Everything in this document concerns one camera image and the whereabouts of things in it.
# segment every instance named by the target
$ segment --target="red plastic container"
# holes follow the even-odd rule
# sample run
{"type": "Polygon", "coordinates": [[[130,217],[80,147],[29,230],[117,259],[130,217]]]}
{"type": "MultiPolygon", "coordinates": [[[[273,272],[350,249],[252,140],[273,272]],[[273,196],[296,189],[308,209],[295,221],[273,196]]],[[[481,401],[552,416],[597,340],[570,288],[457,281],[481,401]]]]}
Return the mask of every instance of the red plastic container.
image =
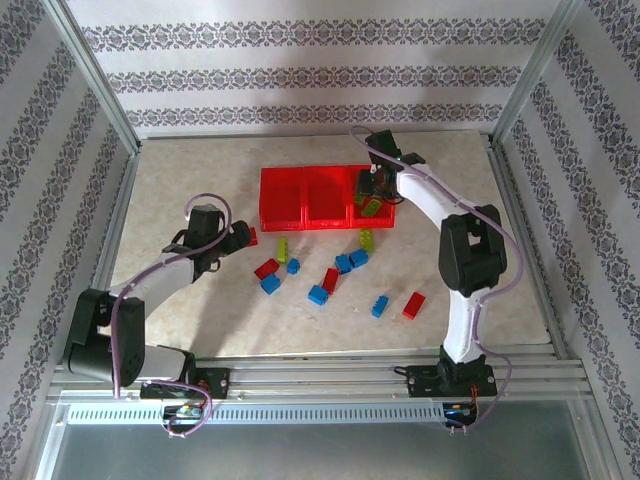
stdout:
{"type": "Polygon", "coordinates": [[[354,204],[358,173],[367,169],[369,165],[263,168],[262,231],[393,227],[394,205],[383,203],[374,217],[363,217],[363,207],[354,204]]]}

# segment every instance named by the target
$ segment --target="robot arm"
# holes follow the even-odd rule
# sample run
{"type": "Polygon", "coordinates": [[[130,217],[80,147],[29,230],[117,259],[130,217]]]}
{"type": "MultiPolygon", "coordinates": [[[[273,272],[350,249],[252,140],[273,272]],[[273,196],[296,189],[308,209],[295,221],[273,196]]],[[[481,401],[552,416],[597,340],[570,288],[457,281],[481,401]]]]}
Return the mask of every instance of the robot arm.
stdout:
{"type": "MultiPolygon", "coordinates": [[[[238,221],[231,225],[229,232],[215,247],[168,262],[173,257],[212,243],[222,235],[224,221],[224,214],[212,205],[194,207],[187,229],[178,232],[151,265],[164,264],[163,267],[144,276],[124,297],[118,311],[122,386],[131,385],[142,371],[149,350],[148,346],[145,348],[144,329],[149,315],[175,292],[194,283],[205,272],[217,271],[221,258],[246,247],[251,241],[249,226],[238,221]]],[[[112,381],[111,337],[101,333],[100,327],[109,326],[116,298],[130,283],[131,279],[106,291],[88,289],[80,294],[62,360],[69,371],[112,381]]],[[[154,348],[158,350],[154,353],[154,360],[158,361],[161,353],[161,363],[170,366],[169,378],[184,376],[185,365],[192,357],[189,352],[154,348]]]]}
{"type": "MultiPolygon", "coordinates": [[[[427,165],[419,165],[415,168],[428,173],[432,178],[436,178],[427,165]]],[[[423,178],[405,171],[398,172],[396,178],[398,194],[413,202],[438,229],[447,225],[447,219],[452,215],[463,217],[466,214],[464,210],[434,189],[423,178]]],[[[451,287],[449,289],[449,329],[444,339],[443,348],[453,363],[468,363],[482,355],[482,351],[472,342],[471,329],[478,301],[488,291],[489,288],[481,288],[465,296],[459,290],[451,289],[451,287]]]]}
{"type": "MultiPolygon", "coordinates": [[[[373,166],[371,171],[360,174],[357,193],[378,196],[385,201],[407,199],[440,230],[438,267],[449,288],[450,309],[434,390],[455,396],[469,392],[471,385],[486,385],[483,377],[486,380],[490,369],[485,367],[486,357],[473,339],[473,329],[474,323],[481,322],[484,316],[480,299],[498,284],[507,268],[504,240],[496,230],[459,206],[472,203],[438,180],[424,159],[415,153],[402,155],[390,131],[373,133],[365,142],[413,168],[405,169],[402,164],[370,153],[373,166]]],[[[500,215],[494,206],[475,209],[500,224],[500,215]]]]}

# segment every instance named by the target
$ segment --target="floor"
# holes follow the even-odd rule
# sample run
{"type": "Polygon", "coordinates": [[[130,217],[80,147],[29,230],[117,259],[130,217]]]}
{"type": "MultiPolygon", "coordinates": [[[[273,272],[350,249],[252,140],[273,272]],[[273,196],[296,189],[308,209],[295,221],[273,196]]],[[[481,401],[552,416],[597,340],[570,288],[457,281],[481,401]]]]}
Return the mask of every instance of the floor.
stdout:
{"type": "MultiPolygon", "coordinates": [[[[477,131],[395,135],[404,153],[416,152],[434,173],[465,198],[493,203],[508,220],[477,131]]],[[[348,136],[154,140],[144,144],[113,282],[154,261],[186,227],[183,206],[193,195],[215,192],[233,209],[234,221],[258,226],[260,169],[264,166],[367,163],[348,136]]],[[[253,271],[275,257],[278,233],[258,232],[259,245],[222,261],[161,305],[146,323],[146,339],[189,349],[201,357],[420,348],[439,346],[448,324],[449,294],[437,268],[438,229],[410,202],[397,209],[396,225],[375,230],[369,263],[339,280],[320,307],[307,299],[336,255],[358,248],[358,230],[287,233],[296,276],[280,268],[282,286],[271,296],[253,271]],[[414,291],[426,296],[415,320],[401,312],[414,291]],[[379,295],[390,303],[371,315],[379,295]]],[[[509,267],[502,282],[514,270],[509,267]]],[[[549,341],[528,279],[507,298],[492,300],[480,328],[487,345],[549,341]]]]}

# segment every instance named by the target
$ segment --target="blue block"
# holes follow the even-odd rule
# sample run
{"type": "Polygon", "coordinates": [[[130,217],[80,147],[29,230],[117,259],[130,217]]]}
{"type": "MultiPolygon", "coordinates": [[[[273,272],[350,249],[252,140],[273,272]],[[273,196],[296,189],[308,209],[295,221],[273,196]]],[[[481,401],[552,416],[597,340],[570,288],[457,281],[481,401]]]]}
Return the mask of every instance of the blue block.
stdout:
{"type": "Polygon", "coordinates": [[[280,287],[280,279],[272,273],[264,277],[264,280],[260,282],[260,286],[265,292],[271,295],[280,287]]]}
{"type": "Polygon", "coordinates": [[[349,261],[351,265],[353,265],[353,268],[358,268],[369,261],[369,255],[365,252],[364,248],[361,248],[349,255],[349,261]]]}
{"type": "Polygon", "coordinates": [[[371,315],[376,318],[380,318],[384,309],[387,308],[387,303],[389,303],[389,297],[385,295],[380,295],[378,300],[376,300],[376,304],[371,309],[371,315]]]}
{"type": "Polygon", "coordinates": [[[295,275],[299,270],[300,262],[295,258],[289,260],[289,265],[287,265],[287,272],[289,272],[291,275],[295,275]]]}
{"type": "Polygon", "coordinates": [[[309,292],[309,300],[317,303],[318,305],[324,305],[329,300],[329,292],[324,288],[314,285],[309,292]]]}
{"type": "Polygon", "coordinates": [[[351,262],[346,255],[338,255],[336,257],[336,268],[340,270],[340,275],[349,273],[351,271],[351,262]]]}

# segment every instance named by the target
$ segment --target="wire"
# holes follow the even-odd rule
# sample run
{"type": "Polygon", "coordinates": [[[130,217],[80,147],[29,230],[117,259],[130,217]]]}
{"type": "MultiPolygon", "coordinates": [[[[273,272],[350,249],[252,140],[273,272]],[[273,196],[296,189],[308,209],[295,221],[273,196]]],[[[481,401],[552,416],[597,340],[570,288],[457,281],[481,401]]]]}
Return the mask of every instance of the wire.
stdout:
{"type": "Polygon", "coordinates": [[[186,229],[180,230],[175,236],[171,239],[171,243],[178,243],[182,237],[187,233],[186,229]]]}
{"type": "Polygon", "coordinates": [[[409,372],[407,371],[406,367],[393,367],[393,373],[397,375],[402,375],[405,378],[409,378],[411,376],[414,378],[420,378],[421,380],[437,380],[439,378],[438,375],[434,375],[432,377],[429,377],[427,375],[419,375],[415,371],[412,372],[411,375],[409,375],[409,372]]]}
{"type": "Polygon", "coordinates": [[[453,426],[453,425],[451,425],[451,430],[449,430],[449,427],[447,427],[447,425],[446,425],[447,423],[455,423],[455,426],[456,426],[456,427],[458,427],[458,428],[461,428],[461,429],[462,429],[462,432],[463,432],[465,435],[466,435],[466,434],[467,434],[467,432],[469,431],[469,426],[465,425],[465,424],[464,424],[464,423],[462,423],[462,422],[459,422],[459,421],[457,421],[457,420],[454,420],[454,419],[452,419],[452,418],[447,418],[446,423],[440,423],[440,422],[438,422],[438,425],[442,425],[442,427],[444,427],[444,429],[445,429],[447,432],[449,432],[449,434],[450,434],[450,435],[453,435],[453,434],[455,433],[455,428],[454,428],[454,426],[453,426]]]}
{"type": "Polygon", "coordinates": [[[384,198],[384,197],[381,197],[381,200],[382,200],[384,203],[387,203],[387,204],[389,204],[389,205],[400,205],[400,204],[401,204],[402,202],[404,202],[404,200],[405,200],[404,198],[398,198],[398,197],[395,197],[395,199],[397,200],[397,202],[391,202],[391,201],[390,201],[390,199],[388,199],[388,198],[384,198]]]}
{"type": "Polygon", "coordinates": [[[498,353],[498,352],[494,352],[493,350],[489,350],[484,345],[482,345],[482,343],[480,342],[480,339],[478,338],[478,323],[479,323],[479,319],[480,319],[480,313],[481,313],[482,309],[484,308],[485,303],[489,299],[491,299],[493,297],[496,297],[498,295],[503,295],[503,294],[509,292],[510,290],[512,290],[520,282],[520,280],[522,279],[523,272],[524,272],[522,253],[520,252],[520,248],[518,247],[518,244],[513,239],[513,237],[511,237],[511,235],[509,235],[509,233],[504,228],[502,228],[501,225],[499,225],[497,222],[494,222],[492,219],[490,219],[489,217],[487,217],[483,213],[477,211],[473,206],[467,205],[460,197],[458,197],[455,193],[451,192],[445,185],[441,184],[438,181],[438,179],[436,179],[435,177],[433,177],[429,173],[424,172],[422,170],[419,170],[419,169],[417,169],[417,168],[415,168],[415,167],[413,167],[411,165],[407,165],[407,164],[401,162],[400,160],[398,160],[397,158],[393,158],[392,156],[387,155],[385,153],[382,153],[382,152],[376,150],[375,148],[370,147],[369,145],[367,145],[367,143],[364,140],[361,140],[360,138],[358,138],[356,136],[355,130],[358,129],[358,128],[364,129],[367,132],[371,132],[371,130],[369,128],[367,128],[367,127],[363,127],[361,125],[354,125],[353,127],[351,127],[349,129],[349,135],[351,135],[351,137],[356,142],[358,142],[360,145],[362,145],[364,148],[366,148],[369,152],[373,153],[374,155],[377,155],[377,156],[379,156],[381,158],[384,158],[385,160],[388,160],[391,163],[399,165],[405,171],[411,173],[412,175],[415,175],[415,176],[417,176],[419,178],[422,178],[423,180],[429,182],[445,198],[447,198],[448,200],[453,202],[453,204],[455,206],[461,208],[465,212],[468,212],[468,213],[472,214],[473,216],[475,216],[476,218],[482,220],[483,222],[488,224],[490,227],[492,227],[494,230],[496,230],[500,235],[502,235],[502,237],[509,244],[509,246],[511,247],[511,249],[513,250],[513,252],[515,254],[516,264],[517,264],[515,276],[513,277],[511,282],[509,282],[504,287],[501,287],[501,288],[498,288],[496,290],[487,292],[482,297],[480,297],[480,299],[478,300],[478,303],[477,303],[477,305],[476,305],[476,307],[474,309],[473,317],[472,317],[472,320],[471,320],[471,340],[478,346],[478,348],[483,353],[485,353],[487,355],[494,356],[494,357],[502,358],[505,361],[505,363],[507,364],[507,373],[505,375],[504,381],[502,382],[502,385],[500,386],[500,389],[498,390],[497,395],[494,397],[494,399],[491,402],[491,404],[485,410],[484,415],[482,415],[482,417],[478,418],[472,425],[470,425],[466,429],[467,431],[468,430],[472,430],[473,428],[476,428],[478,425],[480,425],[487,418],[487,416],[495,408],[496,404],[498,403],[498,400],[500,400],[500,398],[504,395],[504,393],[505,393],[505,391],[507,389],[507,385],[509,384],[509,380],[511,380],[511,373],[512,373],[512,370],[513,370],[513,366],[511,364],[511,360],[509,360],[509,357],[507,357],[506,355],[504,355],[502,353],[498,353]]]}
{"type": "MultiPolygon", "coordinates": [[[[157,262],[154,263],[152,265],[150,265],[149,267],[147,267],[145,270],[143,270],[142,272],[138,273],[135,277],[133,277],[133,279],[131,279],[129,281],[129,283],[127,283],[124,288],[122,289],[122,291],[120,292],[120,294],[118,295],[118,297],[116,298],[115,303],[113,304],[113,309],[111,310],[111,362],[113,365],[113,396],[114,398],[118,399],[120,398],[120,347],[118,345],[118,313],[120,311],[120,306],[122,305],[122,302],[124,300],[124,298],[127,296],[127,294],[133,289],[133,287],[139,283],[140,281],[144,280],[147,276],[151,275],[153,272],[155,272],[156,270],[159,270],[161,268],[163,268],[166,265],[170,265],[174,262],[177,262],[178,260],[181,260],[183,258],[188,258],[190,256],[193,255],[199,255],[200,253],[206,252],[207,250],[210,250],[211,248],[215,247],[216,245],[218,245],[223,239],[224,237],[226,237],[227,233],[229,233],[229,229],[231,228],[231,207],[229,206],[229,203],[222,198],[220,195],[216,195],[215,193],[200,193],[194,197],[192,197],[188,202],[187,205],[185,206],[185,216],[187,217],[187,219],[189,218],[189,215],[191,214],[191,209],[193,208],[193,202],[195,202],[197,199],[199,198],[203,198],[203,197],[208,197],[208,198],[215,198],[216,200],[219,200],[220,202],[222,202],[222,204],[225,206],[226,210],[227,210],[227,224],[224,227],[224,229],[222,230],[222,232],[220,233],[220,235],[213,240],[211,243],[205,245],[204,247],[200,247],[197,248],[195,250],[191,250],[190,252],[186,252],[186,253],[182,253],[180,255],[176,255],[174,257],[171,257],[169,259],[167,259],[164,262],[157,262]]],[[[180,384],[178,385],[180,382],[175,382],[174,386],[182,386],[182,385],[187,385],[187,384],[180,384]]],[[[187,386],[186,388],[192,388],[192,390],[196,390],[199,391],[201,389],[199,389],[198,387],[191,385],[191,386],[187,386]]]]}
{"type": "Polygon", "coordinates": [[[174,382],[174,381],[168,381],[168,380],[151,380],[147,383],[156,384],[156,385],[165,385],[167,387],[183,388],[185,390],[193,390],[204,395],[205,400],[201,407],[202,412],[200,413],[200,420],[198,420],[198,422],[193,427],[191,427],[190,429],[184,432],[176,433],[173,430],[173,426],[175,425],[176,420],[178,420],[177,416],[171,417],[167,425],[163,425],[163,428],[169,433],[170,437],[186,438],[187,436],[199,430],[209,420],[209,417],[213,412],[213,401],[211,400],[211,395],[209,395],[209,392],[206,389],[196,385],[191,385],[188,383],[174,382]]]}
{"type": "Polygon", "coordinates": [[[475,409],[476,409],[476,420],[478,420],[478,418],[480,418],[480,404],[478,403],[478,387],[475,386],[475,384],[473,385],[474,393],[473,393],[473,401],[475,403],[475,409]]]}

